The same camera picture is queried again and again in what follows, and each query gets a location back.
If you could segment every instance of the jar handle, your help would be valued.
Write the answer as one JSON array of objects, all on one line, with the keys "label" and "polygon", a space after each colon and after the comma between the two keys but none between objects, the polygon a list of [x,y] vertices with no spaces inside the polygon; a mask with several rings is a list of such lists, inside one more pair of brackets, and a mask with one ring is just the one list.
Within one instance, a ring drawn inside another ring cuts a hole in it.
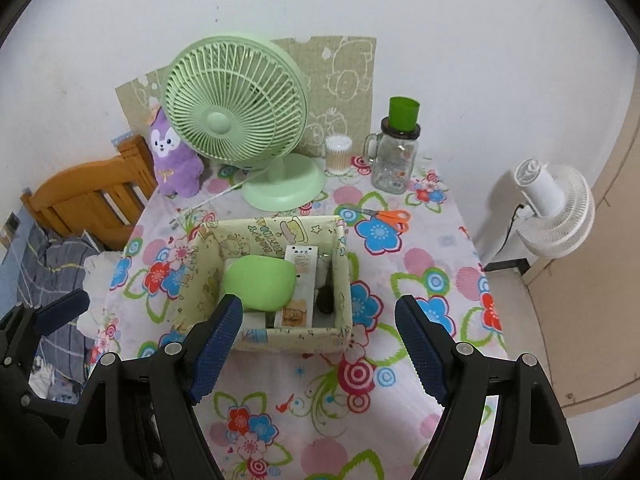
[{"label": "jar handle", "polygon": [[[376,155],[378,154],[378,143],[380,142],[380,137],[382,137],[382,133],[380,134],[369,134],[367,136],[366,139],[364,139],[364,147],[362,148],[362,158],[364,159],[364,161],[369,164],[370,166],[373,166],[373,162],[376,158]],[[371,141],[374,139],[376,139],[376,149],[375,152],[373,153],[373,157],[369,156],[369,145],[371,143]]]}]

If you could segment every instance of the green cup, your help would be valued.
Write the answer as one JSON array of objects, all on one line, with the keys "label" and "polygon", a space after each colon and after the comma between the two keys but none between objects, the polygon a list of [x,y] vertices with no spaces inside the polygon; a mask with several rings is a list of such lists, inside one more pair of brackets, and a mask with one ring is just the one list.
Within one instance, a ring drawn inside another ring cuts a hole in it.
[{"label": "green cup", "polygon": [[418,123],[420,103],[409,97],[389,99],[389,126],[401,132],[412,132]]}]

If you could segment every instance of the electric fan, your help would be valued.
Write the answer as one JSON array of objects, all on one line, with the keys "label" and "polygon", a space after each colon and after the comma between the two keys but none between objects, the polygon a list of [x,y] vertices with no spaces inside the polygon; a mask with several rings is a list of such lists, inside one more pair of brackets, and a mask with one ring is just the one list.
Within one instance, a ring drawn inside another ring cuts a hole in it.
[{"label": "electric fan", "polygon": [[[584,176],[570,166],[546,166],[528,158],[516,168],[513,179],[527,202],[512,219],[519,218],[516,230],[525,247],[545,258],[575,251],[589,235],[595,217],[593,195]],[[483,256],[482,263],[498,252]]]},{"label": "electric fan", "polygon": [[293,150],[305,129],[303,74],[289,54],[244,34],[192,44],[169,65],[162,104],[196,152],[252,170],[244,199],[263,211],[311,202],[325,176]]}]

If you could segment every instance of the fan stand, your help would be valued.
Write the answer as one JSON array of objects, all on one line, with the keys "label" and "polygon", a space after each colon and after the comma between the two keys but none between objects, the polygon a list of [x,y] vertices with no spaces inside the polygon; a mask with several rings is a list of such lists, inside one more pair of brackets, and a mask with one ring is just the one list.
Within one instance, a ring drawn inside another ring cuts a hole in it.
[{"label": "fan stand", "polygon": [[261,211],[289,211],[311,202],[326,181],[324,171],[299,153],[276,158],[262,174],[242,184],[242,196]]}]

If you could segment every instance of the scissors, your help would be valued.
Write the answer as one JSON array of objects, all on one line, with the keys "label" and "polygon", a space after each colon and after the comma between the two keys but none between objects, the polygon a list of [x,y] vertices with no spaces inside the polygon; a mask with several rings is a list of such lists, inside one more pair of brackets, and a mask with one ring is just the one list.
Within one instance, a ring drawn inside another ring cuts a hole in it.
[{"label": "scissors", "polygon": [[362,209],[356,206],[349,206],[348,209],[355,211],[356,213],[369,215],[372,218],[377,218],[381,222],[391,226],[398,233],[405,233],[409,230],[409,220],[411,219],[411,215],[404,209],[394,211],[375,211],[373,209]]}]

